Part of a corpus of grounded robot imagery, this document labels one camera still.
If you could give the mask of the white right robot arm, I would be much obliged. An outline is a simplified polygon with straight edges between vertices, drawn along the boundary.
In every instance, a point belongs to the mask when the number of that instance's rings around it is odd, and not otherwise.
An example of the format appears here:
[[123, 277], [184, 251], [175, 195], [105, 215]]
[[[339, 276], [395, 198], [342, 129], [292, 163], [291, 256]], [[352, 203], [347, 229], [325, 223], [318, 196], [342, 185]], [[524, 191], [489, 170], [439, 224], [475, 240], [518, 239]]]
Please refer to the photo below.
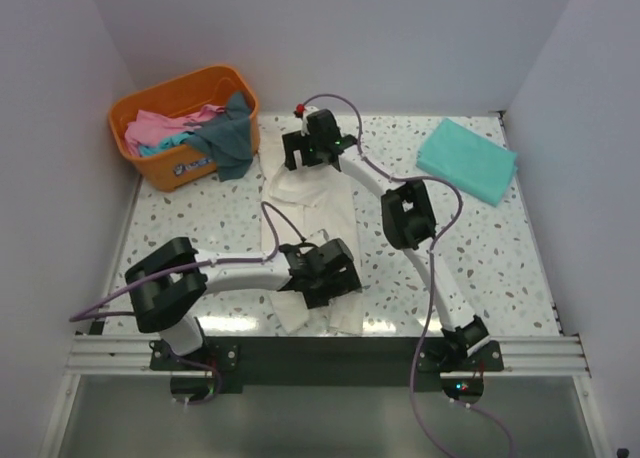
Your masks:
[[364, 186], [380, 200], [385, 238], [405, 254], [429, 286], [430, 313], [436, 312], [444, 338], [441, 360], [459, 371], [469, 370], [481, 358], [490, 333], [465, 298], [449, 267], [435, 253], [435, 245], [452, 225], [439, 229], [429, 198], [428, 177], [396, 177], [364, 153], [360, 140], [343, 135], [327, 109], [311, 111], [299, 104], [294, 116], [301, 130], [282, 136], [284, 166], [332, 166]]

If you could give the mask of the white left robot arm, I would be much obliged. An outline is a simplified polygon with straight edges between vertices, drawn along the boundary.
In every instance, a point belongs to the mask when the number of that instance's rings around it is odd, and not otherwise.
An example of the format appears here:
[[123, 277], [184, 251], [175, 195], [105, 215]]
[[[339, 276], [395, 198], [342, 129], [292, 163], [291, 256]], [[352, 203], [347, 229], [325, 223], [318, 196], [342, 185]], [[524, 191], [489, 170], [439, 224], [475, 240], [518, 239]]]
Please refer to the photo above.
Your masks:
[[214, 253], [187, 237], [170, 240], [125, 272], [138, 331], [156, 333], [185, 370], [207, 358], [191, 308], [203, 296], [238, 290], [294, 292], [309, 308], [361, 290], [354, 256], [340, 238], [278, 244], [271, 252]]

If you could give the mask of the white t-shirt with red print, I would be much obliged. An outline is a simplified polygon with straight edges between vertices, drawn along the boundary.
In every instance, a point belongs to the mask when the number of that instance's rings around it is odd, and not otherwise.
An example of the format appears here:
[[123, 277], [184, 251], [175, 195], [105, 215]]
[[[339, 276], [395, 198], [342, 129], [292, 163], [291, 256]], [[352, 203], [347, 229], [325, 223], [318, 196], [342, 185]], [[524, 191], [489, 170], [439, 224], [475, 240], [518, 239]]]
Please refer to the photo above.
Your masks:
[[[285, 153], [281, 137], [264, 134], [258, 148], [264, 184], [261, 199], [274, 205], [283, 214], [271, 211], [273, 224], [282, 243], [294, 244], [301, 235], [321, 244], [340, 238], [361, 269], [359, 238], [351, 180], [331, 166], [304, 167], [293, 171], [284, 166]], [[324, 328], [351, 335], [363, 331], [363, 298], [352, 292], [329, 301], [325, 307], [307, 308], [301, 294], [270, 292], [269, 300], [276, 317], [288, 334], [328, 320]]]

